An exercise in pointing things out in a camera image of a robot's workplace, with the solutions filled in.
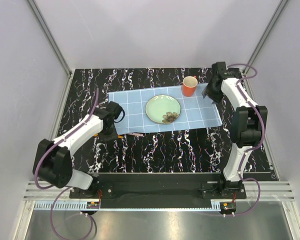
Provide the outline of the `green floral plate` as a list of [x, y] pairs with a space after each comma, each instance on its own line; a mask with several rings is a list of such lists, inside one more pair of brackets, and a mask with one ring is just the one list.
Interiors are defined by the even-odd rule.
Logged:
[[180, 103], [169, 95], [156, 95], [145, 105], [145, 113], [148, 118], [157, 124], [171, 124], [181, 114]]

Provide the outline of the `blue checked placemat cloth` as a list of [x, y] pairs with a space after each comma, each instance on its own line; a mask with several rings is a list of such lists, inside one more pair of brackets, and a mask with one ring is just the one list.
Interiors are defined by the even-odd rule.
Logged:
[[158, 133], [222, 125], [216, 104], [202, 91], [206, 84], [198, 84], [192, 96], [182, 93], [182, 86], [155, 87], [108, 93], [108, 100], [124, 110], [115, 124], [119, 135], [128, 133]]

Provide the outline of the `orange mug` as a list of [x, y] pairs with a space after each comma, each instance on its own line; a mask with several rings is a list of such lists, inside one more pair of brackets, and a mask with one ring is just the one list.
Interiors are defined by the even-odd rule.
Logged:
[[185, 97], [191, 97], [196, 90], [198, 80], [195, 76], [187, 76], [182, 81], [182, 94]]

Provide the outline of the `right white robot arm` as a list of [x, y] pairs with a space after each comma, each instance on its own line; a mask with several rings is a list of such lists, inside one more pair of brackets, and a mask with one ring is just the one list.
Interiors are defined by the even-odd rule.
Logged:
[[235, 68], [216, 70], [202, 92], [219, 103], [226, 96], [234, 114], [230, 128], [232, 148], [214, 192], [222, 198], [232, 198], [243, 189], [243, 172], [252, 151], [263, 144], [268, 109], [258, 105], [242, 87], [244, 77]]

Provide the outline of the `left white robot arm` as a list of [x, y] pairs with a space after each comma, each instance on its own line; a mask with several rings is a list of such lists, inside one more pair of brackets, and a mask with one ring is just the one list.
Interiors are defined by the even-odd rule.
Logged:
[[112, 134], [115, 131], [115, 120], [124, 113], [123, 110], [97, 108], [63, 135], [53, 140], [43, 139], [38, 144], [33, 165], [36, 187], [41, 190], [52, 187], [78, 188], [85, 197], [93, 198], [98, 193], [94, 178], [73, 169], [72, 157], [94, 135]]

